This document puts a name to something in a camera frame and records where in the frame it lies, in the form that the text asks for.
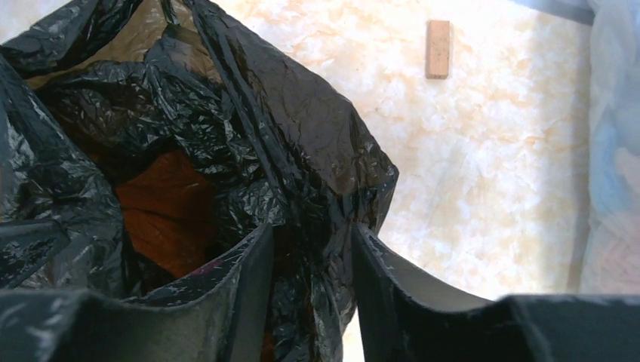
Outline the large translucent trash bag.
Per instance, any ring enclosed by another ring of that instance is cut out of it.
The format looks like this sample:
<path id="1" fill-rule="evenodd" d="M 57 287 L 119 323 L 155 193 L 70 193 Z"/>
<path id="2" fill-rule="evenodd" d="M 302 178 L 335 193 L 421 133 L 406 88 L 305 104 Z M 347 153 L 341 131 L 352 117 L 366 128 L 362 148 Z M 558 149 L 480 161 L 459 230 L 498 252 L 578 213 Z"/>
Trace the large translucent trash bag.
<path id="1" fill-rule="evenodd" d="M 583 293 L 639 293 L 639 3 L 591 1 Z"/>

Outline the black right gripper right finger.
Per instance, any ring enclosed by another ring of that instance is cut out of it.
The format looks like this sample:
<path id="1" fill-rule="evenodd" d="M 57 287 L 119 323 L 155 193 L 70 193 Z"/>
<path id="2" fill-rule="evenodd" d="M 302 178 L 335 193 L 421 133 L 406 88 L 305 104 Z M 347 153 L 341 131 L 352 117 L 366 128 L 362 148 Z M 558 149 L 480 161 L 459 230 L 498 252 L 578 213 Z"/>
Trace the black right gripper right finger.
<path id="1" fill-rule="evenodd" d="M 352 229 L 352 267 L 367 361 L 637 361 L 639 298 L 459 290 Z"/>

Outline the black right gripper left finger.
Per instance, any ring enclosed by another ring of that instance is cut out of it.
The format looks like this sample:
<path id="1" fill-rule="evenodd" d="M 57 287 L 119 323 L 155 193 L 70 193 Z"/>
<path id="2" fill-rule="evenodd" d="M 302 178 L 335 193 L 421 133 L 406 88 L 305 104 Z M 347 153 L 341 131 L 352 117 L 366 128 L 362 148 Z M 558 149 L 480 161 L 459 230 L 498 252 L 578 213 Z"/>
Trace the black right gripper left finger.
<path id="1" fill-rule="evenodd" d="M 85 288 L 1 289 L 3 361 L 257 361 L 272 227 L 140 298 Z"/>

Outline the black trash bag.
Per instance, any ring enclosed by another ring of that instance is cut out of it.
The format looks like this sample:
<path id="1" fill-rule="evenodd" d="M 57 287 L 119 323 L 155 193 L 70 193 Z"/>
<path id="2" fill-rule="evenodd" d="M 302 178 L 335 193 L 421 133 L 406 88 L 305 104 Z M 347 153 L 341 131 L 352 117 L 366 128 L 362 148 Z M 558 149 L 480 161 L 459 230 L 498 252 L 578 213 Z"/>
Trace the black trash bag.
<path id="1" fill-rule="evenodd" d="M 215 189 L 203 265 L 272 227 L 257 361 L 342 360 L 352 229 L 380 228 L 398 169 L 347 98 L 210 1 L 71 1 L 1 46 L 1 289 L 180 279 L 134 249 L 115 191 L 177 149 Z"/>

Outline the orange plastic trash bin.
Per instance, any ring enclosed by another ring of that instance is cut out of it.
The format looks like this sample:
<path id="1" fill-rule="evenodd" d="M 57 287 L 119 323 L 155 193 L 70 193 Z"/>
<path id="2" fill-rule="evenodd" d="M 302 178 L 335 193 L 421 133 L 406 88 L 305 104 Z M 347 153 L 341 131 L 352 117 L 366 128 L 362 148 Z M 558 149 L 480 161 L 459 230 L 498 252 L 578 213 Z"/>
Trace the orange plastic trash bin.
<path id="1" fill-rule="evenodd" d="M 214 187 L 177 149 L 115 187 L 134 249 L 176 278 L 206 263 L 217 236 Z"/>

